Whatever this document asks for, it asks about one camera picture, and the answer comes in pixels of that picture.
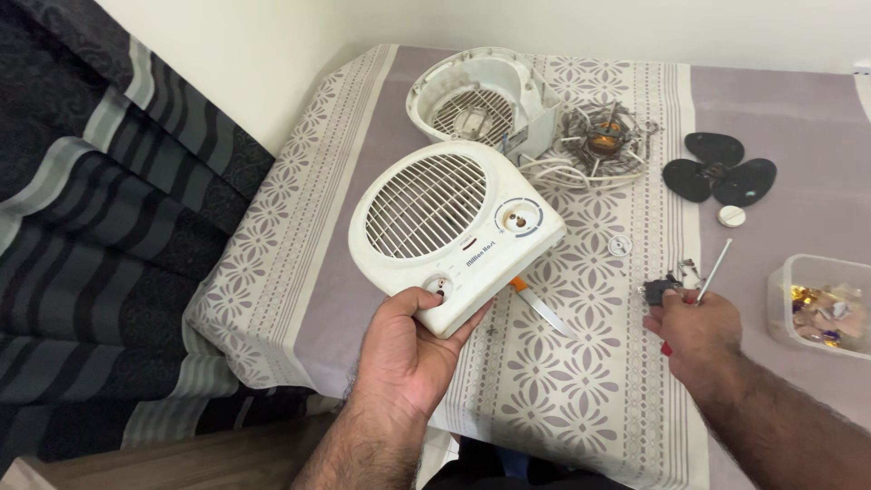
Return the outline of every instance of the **knife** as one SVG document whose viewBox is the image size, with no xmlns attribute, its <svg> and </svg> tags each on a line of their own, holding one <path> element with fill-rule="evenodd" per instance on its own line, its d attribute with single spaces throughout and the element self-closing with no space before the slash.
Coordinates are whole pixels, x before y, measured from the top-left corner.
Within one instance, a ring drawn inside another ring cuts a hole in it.
<svg viewBox="0 0 871 490">
<path fill-rule="evenodd" d="M 577 335 L 575 332 L 569 327 L 565 326 L 562 320 L 559 319 L 556 313 L 553 312 L 544 302 L 533 293 L 529 287 L 526 285 L 526 282 L 523 282 L 523 279 L 520 276 L 515 277 L 509 281 L 509 284 L 514 286 L 514 290 L 517 291 L 517 294 L 523 298 L 523 300 L 530 304 L 532 309 L 538 312 L 539 315 L 542 316 L 547 323 L 550 323 L 550 326 L 556 329 L 561 334 L 565 335 L 568 338 L 574 338 L 577 340 Z"/>
</svg>

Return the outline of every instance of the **screwdriver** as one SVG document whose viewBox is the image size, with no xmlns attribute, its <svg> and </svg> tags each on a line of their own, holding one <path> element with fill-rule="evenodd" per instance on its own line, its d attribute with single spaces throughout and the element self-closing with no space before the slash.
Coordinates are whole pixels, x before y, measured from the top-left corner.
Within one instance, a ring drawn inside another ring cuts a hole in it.
<svg viewBox="0 0 871 490">
<path fill-rule="evenodd" d="M 711 285 L 711 280 L 713 279 L 713 275 L 717 273 L 717 268 L 719 268 L 719 263 L 723 262 L 723 257 L 726 256 L 726 251 L 729 249 L 729 245 L 732 244 L 732 239 L 729 238 L 726 240 L 726 245 L 723 247 L 723 251 L 719 253 L 719 259 L 713 264 L 713 269 L 711 269 L 711 274 L 708 275 L 707 280 L 705 281 L 705 285 L 702 286 L 702 290 L 699 292 L 699 295 L 696 297 L 695 303 L 693 303 L 692 299 L 684 298 L 684 303 L 687 304 L 695 304 L 699 306 L 702 303 L 702 296 L 707 292 L 708 286 Z M 666 357 L 669 357 L 672 354 L 672 347 L 669 346 L 667 342 L 662 343 L 662 347 L 659 349 L 660 352 L 665 354 Z"/>
</svg>

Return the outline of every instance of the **candy wrapper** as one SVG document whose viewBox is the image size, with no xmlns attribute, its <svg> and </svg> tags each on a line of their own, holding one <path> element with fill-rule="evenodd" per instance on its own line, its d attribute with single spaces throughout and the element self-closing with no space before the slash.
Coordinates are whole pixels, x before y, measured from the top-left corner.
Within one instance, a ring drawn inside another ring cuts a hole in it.
<svg viewBox="0 0 871 490">
<path fill-rule="evenodd" d="M 793 327 L 806 340 L 867 352 L 868 311 L 849 284 L 822 289 L 793 285 Z"/>
</svg>

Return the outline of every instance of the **orange knife handle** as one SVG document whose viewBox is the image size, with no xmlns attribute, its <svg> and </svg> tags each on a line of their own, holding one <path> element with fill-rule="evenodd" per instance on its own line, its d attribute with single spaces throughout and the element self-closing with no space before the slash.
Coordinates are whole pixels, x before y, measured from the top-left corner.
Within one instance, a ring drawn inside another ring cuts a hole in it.
<svg viewBox="0 0 871 490">
<path fill-rule="evenodd" d="M 514 286 L 514 290 L 518 293 L 527 288 L 526 282 L 523 282 L 523 279 L 521 279 L 520 276 L 516 276 L 514 279 L 511 279 L 510 281 L 508 281 L 508 284 Z"/>
</svg>

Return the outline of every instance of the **hand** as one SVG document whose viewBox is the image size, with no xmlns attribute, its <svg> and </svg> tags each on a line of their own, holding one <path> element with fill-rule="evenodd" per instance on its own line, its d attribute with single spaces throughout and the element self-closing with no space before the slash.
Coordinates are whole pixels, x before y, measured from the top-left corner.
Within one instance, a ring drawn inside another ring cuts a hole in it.
<svg viewBox="0 0 871 490">
<path fill-rule="evenodd" d="M 738 310 L 716 293 L 707 292 L 699 306 L 699 292 L 668 289 L 662 306 L 651 306 L 644 327 L 668 342 L 672 374 L 691 391 L 712 388 L 708 374 L 729 364 L 740 353 L 741 319 Z"/>
<path fill-rule="evenodd" d="M 442 297 L 408 288 L 384 303 L 372 317 L 360 353 L 351 397 L 363 396 L 391 417 L 429 420 L 454 376 L 460 349 L 493 303 L 488 301 L 449 338 L 436 338 L 412 317 L 435 308 Z"/>
</svg>

